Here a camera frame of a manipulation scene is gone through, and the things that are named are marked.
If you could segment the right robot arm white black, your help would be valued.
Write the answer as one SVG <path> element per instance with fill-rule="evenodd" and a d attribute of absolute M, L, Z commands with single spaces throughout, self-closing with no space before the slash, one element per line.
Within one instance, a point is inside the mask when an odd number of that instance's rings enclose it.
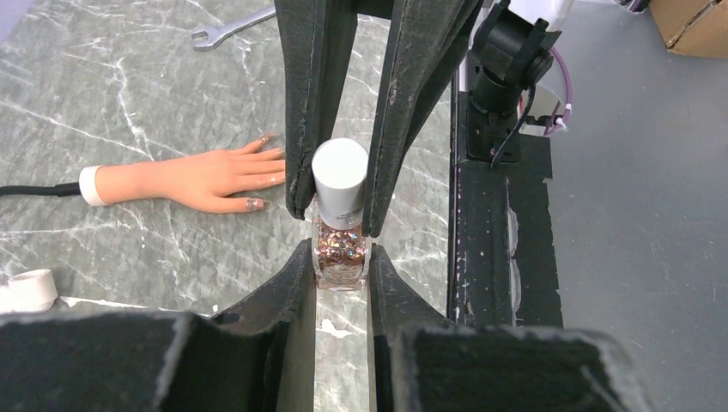
<path fill-rule="evenodd" d="M 553 58 L 568 1 L 278 1 L 285 71 L 286 204 L 302 219 L 315 192 L 312 158 L 332 135 L 358 18 L 390 21 L 370 146 L 363 229 L 385 223 L 404 156 L 467 53 L 481 66 L 476 104 L 512 112 L 511 90 L 533 86 Z"/>

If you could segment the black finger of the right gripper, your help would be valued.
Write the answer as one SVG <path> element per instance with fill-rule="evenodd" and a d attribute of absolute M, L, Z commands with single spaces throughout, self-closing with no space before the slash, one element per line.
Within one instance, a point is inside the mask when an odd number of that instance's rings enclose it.
<path fill-rule="evenodd" d="M 276 1 L 285 74 L 285 187 L 302 220 L 315 184 L 312 157 L 332 136 L 357 16 L 351 1 Z"/>
<path fill-rule="evenodd" d="M 404 157 L 468 50 L 480 1 L 395 1 L 369 151 L 364 233 L 380 235 Z"/>

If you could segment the glitter nail polish bottle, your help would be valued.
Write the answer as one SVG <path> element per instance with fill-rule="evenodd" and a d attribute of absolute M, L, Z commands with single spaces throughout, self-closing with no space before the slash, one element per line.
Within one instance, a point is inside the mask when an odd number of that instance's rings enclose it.
<path fill-rule="evenodd" d="M 356 291 L 367 283 L 371 240 L 363 233 L 368 152 L 349 138 L 322 143 L 312 158 L 312 266 L 317 287 Z"/>

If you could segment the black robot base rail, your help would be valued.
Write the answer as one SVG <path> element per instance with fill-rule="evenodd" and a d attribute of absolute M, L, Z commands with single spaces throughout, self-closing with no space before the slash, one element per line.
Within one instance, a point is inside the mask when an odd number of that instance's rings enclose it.
<path fill-rule="evenodd" d="M 451 103 L 446 315 L 473 327 L 561 327 L 550 141 L 523 135 L 521 160 L 492 168 L 466 152 L 476 137 L 467 94 L 453 90 Z"/>

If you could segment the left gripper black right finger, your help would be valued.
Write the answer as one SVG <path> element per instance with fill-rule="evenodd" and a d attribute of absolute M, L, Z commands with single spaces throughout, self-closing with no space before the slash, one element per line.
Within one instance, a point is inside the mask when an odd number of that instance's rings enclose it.
<path fill-rule="evenodd" d="M 611 336 L 553 327 L 470 327 L 431 307 L 374 245 L 368 264 L 373 411 L 651 411 Z"/>

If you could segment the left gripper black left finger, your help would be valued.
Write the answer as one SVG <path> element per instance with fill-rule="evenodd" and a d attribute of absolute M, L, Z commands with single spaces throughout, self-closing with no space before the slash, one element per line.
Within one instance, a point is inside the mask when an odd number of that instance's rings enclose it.
<path fill-rule="evenodd" d="M 4 411 L 312 408 L 312 246 L 243 300 L 193 312 L 4 315 Z"/>

